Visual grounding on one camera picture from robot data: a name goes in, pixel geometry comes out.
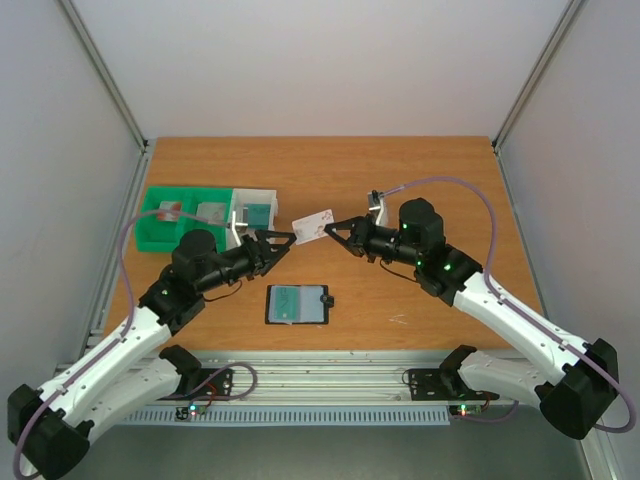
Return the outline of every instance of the green tray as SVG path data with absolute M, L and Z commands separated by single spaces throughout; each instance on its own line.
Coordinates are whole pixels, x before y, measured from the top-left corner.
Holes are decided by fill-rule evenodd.
M 141 212 L 160 208 L 160 202 L 182 202 L 182 211 L 196 214 L 202 202 L 226 204 L 225 219 L 231 208 L 232 188 L 206 187 L 149 187 L 142 202 Z M 171 252 L 178 246 L 182 236 L 191 230 L 202 228 L 216 237 L 219 252 L 227 248 L 226 229 L 196 220 L 180 217 L 177 222 L 163 222 L 155 215 L 141 218 L 136 224 L 136 246 L 141 252 Z

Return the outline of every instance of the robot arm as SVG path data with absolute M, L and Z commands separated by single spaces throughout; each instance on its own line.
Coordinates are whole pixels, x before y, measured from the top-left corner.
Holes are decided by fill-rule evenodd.
M 9 439 L 18 444 L 27 424 L 33 423 L 22 449 L 28 460 L 23 458 L 24 467 L 47 480 L 58 479 L 82 460 L 93 441 L 140 406 L 176 391 L 189 393 L 196 386 L 200 363 L 179 346 L 165 348 L 138 372 L 129 369 L 204 309 L 204 292 L 265 275 L 295 241 L 291 233 L 259 230 L 255 235 L 255 240 L 244 235 L 238 247 L 218 254 L 210 232 L 188 232 L 172 252 L 171 264 L 140 298 L 129 325 L 123 322 L 39 389 L 22 385 L 10 395 Z M 82 376 L 68 385 L 79 372 Z M 34 419 L 39 409 L 42 413 Z
M 381 208 L 372 208 L 372 203 Z M 369 214 L 329 224 L 325 232 L 351 254 L 366 256 L 371 263 L 380 258 L 385 263 L 412 265 L 424 291 L 480 320 L 529 360 L 499 360 L 474 347 L 460 346 L 440 367 L 451 398 L 481 390 L 504 395 L 538 407 L 565 435 L 584 438 L 617 391 L 570 350 L 584 354 L 617 381 L 615 349 L 602 339 L 591 345 L 564 331 L 491 277 L 487 279 L 478 262 L 446 243 L 443 219 L 426 200 L 410 200 L 400 207 L 398 229 L 380 225 L 383 203 L 373 192 Z M 340 231 L 348 231 L 348 237 L 342 237 Z M 541 330 L 551 331 L 559 343 Z

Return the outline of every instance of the wooden table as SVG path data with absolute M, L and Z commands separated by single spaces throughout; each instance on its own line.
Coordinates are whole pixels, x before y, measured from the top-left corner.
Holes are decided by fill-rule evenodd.
M 331 208 L 334 218 L 364 215 L 366 194 L 432 175 L 452 175 L 477 185 L 499 218 L 493 273 L 507 289 L 538 308 L 529 268 L 493 155 L 485 137 L 162 138 L 147 185 L 232 186 L 277 189 L 276 229 Z M 424 197 L 445 220 L 452 245 L 484 263 L 489 216 L 482 202 L 450 184 L 416 187 L 389 198 L 391 224 L 411 198 Z M 126 265 L 136 297 L 154 282 L 168 254 L 140 253 L 130 242 Z M 409 274 L 407 266 L 392 264 Z M 265 325 L 267 285 L 327 284 L 335 296 L 325 326 Z M 226 293 L 226 287 L 210 296 Z M 126 316 L 117 286 L 107 330 Z M 333 240 L 294 246 L 266 277 L 207 307 L 171 343 L 193 350 L 399 350 L 481 348 L 507 344 L 480 322 L 428 296 L 377 264 L 352 257 Z

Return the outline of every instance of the white wall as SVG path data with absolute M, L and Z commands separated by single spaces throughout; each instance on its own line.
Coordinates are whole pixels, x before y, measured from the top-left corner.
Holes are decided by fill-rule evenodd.
M 6 399 L 77 354 L 138 154 L 56 2 L 0 7 L 0 478 L 13 478 Z
M 144 134 L 493 137 L 566 0 L 76 0 Z
M 640 402 L 640 2 L 590 0 L 504 149 L 549 314 L 619 353 Z M 607 424 L 622 425 L 620 400 Z M 640 478 L 640 428 L 612 436 Z

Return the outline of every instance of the white vent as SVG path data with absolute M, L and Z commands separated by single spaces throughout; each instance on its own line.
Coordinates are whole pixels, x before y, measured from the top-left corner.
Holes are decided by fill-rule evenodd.
M 271 427 L 332 425 L 448 425 L 443 406 L 260 407 L 214 406 L 204 415 L 178 420 L 175 407 L 150 406 L 130 415 L 125 425 Z

